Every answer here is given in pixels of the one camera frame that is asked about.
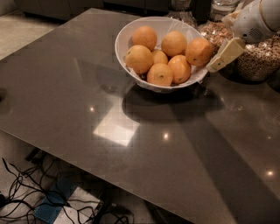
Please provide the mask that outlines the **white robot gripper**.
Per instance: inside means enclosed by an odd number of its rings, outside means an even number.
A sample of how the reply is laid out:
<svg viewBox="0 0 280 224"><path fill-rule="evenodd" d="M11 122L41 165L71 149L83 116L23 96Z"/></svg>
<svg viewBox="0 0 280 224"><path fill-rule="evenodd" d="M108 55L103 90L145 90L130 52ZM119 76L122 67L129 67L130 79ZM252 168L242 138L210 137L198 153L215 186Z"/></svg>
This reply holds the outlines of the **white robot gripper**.
<svg viewBox="0 0 280 224"><path fill-rule="evenodd" d="M280 0L253 0L243 9L222 19L235 38L226 40L206 65L210 73L226 67L245 50L247 44L256 44L272 38L280 31Z"/></svg>

